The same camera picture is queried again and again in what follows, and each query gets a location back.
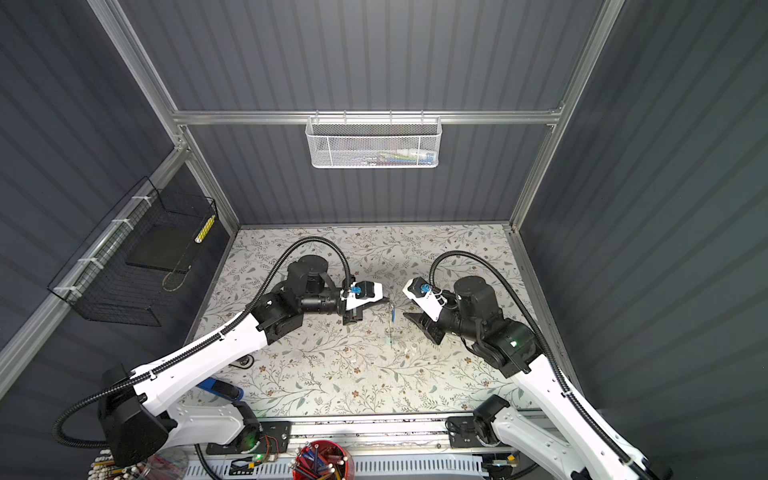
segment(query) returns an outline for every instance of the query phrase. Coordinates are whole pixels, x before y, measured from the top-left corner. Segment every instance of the wire mesh basket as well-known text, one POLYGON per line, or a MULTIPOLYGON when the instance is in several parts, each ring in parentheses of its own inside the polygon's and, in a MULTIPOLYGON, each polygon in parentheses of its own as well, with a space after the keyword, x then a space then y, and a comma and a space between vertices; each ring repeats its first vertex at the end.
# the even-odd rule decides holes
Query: wire mesh basket
POLYGON ((190 302, 184 281, 215 219, 211 198, 152 190, 112 220, 118 227, 92 257, 77 260, 70 284, 60 272, 48 290, 87 320, 159 326, 190 302))
POLYGON ((439 118, 413 123, 306 122, 312 165, 317 168, 434 168, 442 125, 439 118))

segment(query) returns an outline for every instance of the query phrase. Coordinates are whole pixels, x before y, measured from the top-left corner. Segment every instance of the white mesh basket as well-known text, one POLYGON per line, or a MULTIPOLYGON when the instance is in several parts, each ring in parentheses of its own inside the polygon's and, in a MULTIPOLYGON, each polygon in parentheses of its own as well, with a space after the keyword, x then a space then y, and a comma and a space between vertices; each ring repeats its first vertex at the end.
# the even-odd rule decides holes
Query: white mesh basket
POLYGON ((440 119, 413 123, 306 122, 306 140, 317 168, 434 168, 440 119))

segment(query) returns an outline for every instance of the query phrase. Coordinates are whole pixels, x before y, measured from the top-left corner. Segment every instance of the blue tool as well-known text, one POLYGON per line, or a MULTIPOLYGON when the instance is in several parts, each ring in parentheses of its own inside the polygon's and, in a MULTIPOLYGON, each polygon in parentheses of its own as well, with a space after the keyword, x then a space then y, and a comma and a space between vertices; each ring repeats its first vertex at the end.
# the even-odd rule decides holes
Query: blue tool
POLYGON ((206 392, 211 392, 216 396, 221 397, 222 399, 227 399, 230 402, 239 402, 243 399, 243 389, 241 389, 239 386, 234 386, 227 382, 222 382, 221 380, 216 380, 214 378, 208 377, 202 382, 197 384, 198 388, 201 388, 205 390, 206 392))

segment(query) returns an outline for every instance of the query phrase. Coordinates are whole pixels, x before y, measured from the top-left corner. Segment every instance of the ventilated grille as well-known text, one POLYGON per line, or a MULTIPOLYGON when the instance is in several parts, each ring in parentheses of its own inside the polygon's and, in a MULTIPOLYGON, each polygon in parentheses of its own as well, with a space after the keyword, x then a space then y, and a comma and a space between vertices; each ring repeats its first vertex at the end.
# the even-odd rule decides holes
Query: ventilated grille
MULTIPOLYGON (((257 467, 250 475, 229 475, 226 465, 233 458, 223 460, 209 458, 208 464, 221 478, 258 478, 277 480, 292 478, 288 467, 290 458, 281 458, 275 463, 257 467)), ((466 478, 484 478, 482 457, 473 455, 431 454, 431 455, 361 455, 354 458, 355 478, 414 478, 419 474, 451 475, 466 478)), ((190 460, 184 480, 209 480, 197 460, 190 460)))

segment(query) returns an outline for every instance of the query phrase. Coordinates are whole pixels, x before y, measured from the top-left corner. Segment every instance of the black wire basket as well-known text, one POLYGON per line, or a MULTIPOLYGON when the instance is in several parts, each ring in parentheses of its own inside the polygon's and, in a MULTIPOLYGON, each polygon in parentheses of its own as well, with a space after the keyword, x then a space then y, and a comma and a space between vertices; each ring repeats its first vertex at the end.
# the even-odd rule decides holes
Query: black wire basket
POLYGON ((215 201, 157 189, 139 200, 127 218, 112 220, 114 232, 92 257, 68 263, 74 276, 62 268, 48 285, 87 320, 160 326, 191 301, 185 280, 217 219, 215 201))

